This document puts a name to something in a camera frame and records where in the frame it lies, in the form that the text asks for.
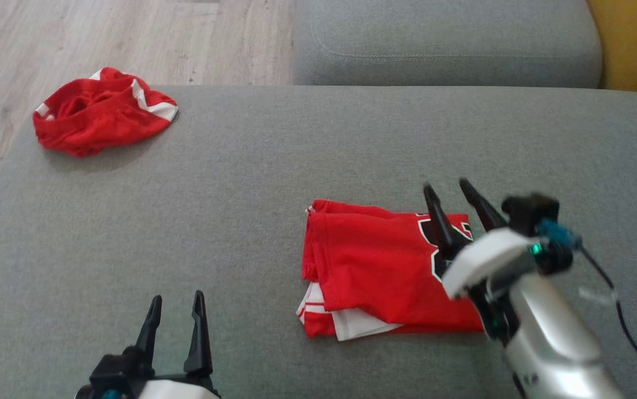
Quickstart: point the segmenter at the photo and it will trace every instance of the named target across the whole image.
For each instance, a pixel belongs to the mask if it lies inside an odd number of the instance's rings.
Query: gray couch
[[[296,84],[595,88],[586,0],[299,0]]]
[[[430,181],[476,214],[539,190],[618,285],[637,337],[637,94],[538,88],[161,88],[179,117],[141,144],[78,160],[27,127],[0,174],[0,397],[72,397],[133,342],[164,295],[158,372],[180,371],[204,290],[223,397],[517,397],[480,334],[308,340],[294,310],[303,209],[325,197],[422,212]],[[476,234],[482,230],[476,228]],[[581,258],[556,285],[637,398],[637,358]]]

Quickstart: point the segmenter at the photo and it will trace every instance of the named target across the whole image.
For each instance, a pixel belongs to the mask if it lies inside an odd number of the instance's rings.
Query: folded red shirt
[[[85,157],[154,136],[177,112],[172,98],[137,76],[102,68],[53,93],[33,112],[33,127],[46,149]]]
[[[482,331],[471,301],[451,301],[435,267],[429,215],[316,200],[304,241],[311,282],[297,314],[308,336]],[[448,215],[472,239],[468,215]]]

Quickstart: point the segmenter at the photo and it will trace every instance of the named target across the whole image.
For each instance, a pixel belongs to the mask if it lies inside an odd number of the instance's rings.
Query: mustard yellow fabric
[[[605,89],[637,91],[637,0],[589,0],[597,23]]]

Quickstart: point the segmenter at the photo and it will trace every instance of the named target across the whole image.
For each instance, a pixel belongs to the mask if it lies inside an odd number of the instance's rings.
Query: wooden floor
[[[33,109],[112,66],[149,84],[290,84],[294,0],[0,2],[0,163]]]

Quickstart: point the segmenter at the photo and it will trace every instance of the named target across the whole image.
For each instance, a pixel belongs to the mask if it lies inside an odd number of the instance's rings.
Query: green led light
[[[533,255],[538,255],[540,252],[542,252],[542,244],[541,243],[536,243],[535,245],[533,245],[533,247],[531,247],[531,253]]]

